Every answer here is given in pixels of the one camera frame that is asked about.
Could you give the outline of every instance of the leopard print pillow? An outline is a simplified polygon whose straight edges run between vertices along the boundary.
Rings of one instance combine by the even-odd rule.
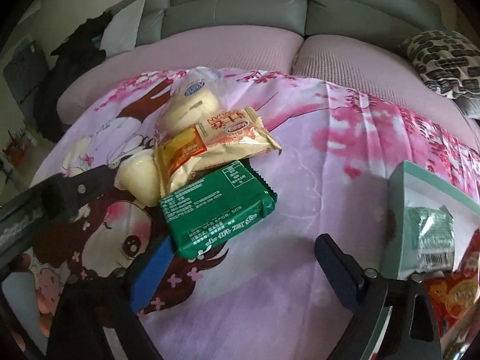
[[[405,40],[400,49],[425,85],[449,99],[480,99],[480,50],[455,31],[425,31]]]

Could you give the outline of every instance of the green snack package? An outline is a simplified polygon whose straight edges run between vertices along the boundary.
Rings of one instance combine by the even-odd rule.
[[[234,161],[160,200],[175,253],[194,259],[265,218],[277,194],[248,161]]]
[[[404,266],[417,272],[451,271],[455,259],[453,216],[446,210],[407,207],[406,222],[411,240],[406,240]]]

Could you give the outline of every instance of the food package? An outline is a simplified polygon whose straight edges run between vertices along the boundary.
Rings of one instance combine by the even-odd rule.
[[[142,150],[123,161],[115,176],[115,187],[127,190],[140,203],[155,207],[160,200],[160,176],[153,149]]]
[[[195,259],[269,215],[277,194],[248,163],[234,161],[160,201],[175,253]]]
[[[252,108],[208,118],[155,149],[161,196],[195,180],[200,171],[271,150],[281,147]]]
[[[437,317],[440,337],[480,298],[480,230],[476,230],[458,269],[447,277],[425,281]]]
[[[222,81],[211,71],[201,67],[192,69],[162,109],[155,125],[156,135],[175,137],[188,127],[224,112],[224,91]]]
[[[414,272],[451,272],[455,259],[454,219],[444,207],[407,207],[405,223],[411,228],[411,241],[405,241],[403,276]]]

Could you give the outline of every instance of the yellow snack package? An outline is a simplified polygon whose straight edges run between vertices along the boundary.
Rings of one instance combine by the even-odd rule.
[[[253,108],[208,118],[155,149],[162,198],[193,181],[198,172],[282,148]]]

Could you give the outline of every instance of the teal box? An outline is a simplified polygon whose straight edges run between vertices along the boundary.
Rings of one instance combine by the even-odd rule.
[[[473,232],[480,227],[480,206],[435,174],[410,161],[403,161],[388,179],[387,236],[380,273],[392,279],[406,279],[409,275],[409,248],[413,239],[409,207],[447,209],[453,216],[455,269]],[[389,318],[390,311],[384,309],[362,360],[369,360],[372,353],[378,352]]]

